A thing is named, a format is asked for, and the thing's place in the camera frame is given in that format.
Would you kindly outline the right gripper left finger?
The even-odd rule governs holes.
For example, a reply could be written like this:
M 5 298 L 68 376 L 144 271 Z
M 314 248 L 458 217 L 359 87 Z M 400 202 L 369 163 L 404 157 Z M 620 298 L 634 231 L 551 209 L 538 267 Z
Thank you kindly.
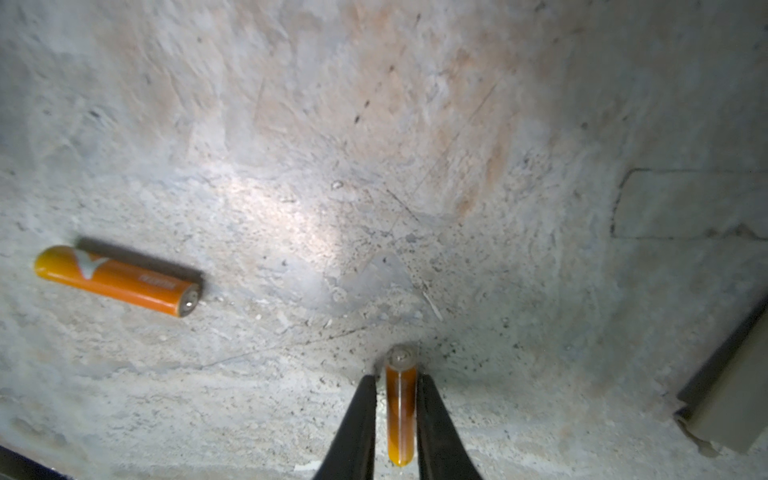
M 376 377 L 360 380 L 315 480 L 371 480 L 376 438 Z

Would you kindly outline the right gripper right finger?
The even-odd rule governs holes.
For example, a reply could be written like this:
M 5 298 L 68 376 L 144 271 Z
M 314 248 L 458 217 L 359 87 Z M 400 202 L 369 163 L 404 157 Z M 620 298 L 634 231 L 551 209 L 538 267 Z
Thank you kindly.
M 417 455 L 421 480 L 482 480 L 433 378 L 420 374 L 416 391 Z

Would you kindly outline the orange battery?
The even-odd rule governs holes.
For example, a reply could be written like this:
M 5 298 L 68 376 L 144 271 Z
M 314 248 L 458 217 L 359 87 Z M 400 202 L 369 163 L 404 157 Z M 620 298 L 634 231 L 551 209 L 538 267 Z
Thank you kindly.
M 64 245 L 42 251 L 34 271 L 45 280 L 174 317 L 189 315 L 201 296 L 197 283 Z
M 384 373 L 388 456 L 395 466 L 404 467 L 415 453 L 419 376 L 415 350 L 405 345 L 393 347 L 387 355 Z

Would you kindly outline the white remote control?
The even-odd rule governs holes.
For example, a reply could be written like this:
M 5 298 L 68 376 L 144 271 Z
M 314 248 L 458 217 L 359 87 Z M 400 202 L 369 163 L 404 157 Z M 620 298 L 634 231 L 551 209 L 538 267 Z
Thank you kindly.
M 677 399 L 674 421 L 706 458 L 724 447 L 746 454 L 767 428 L 767 303 L 712 353 Z

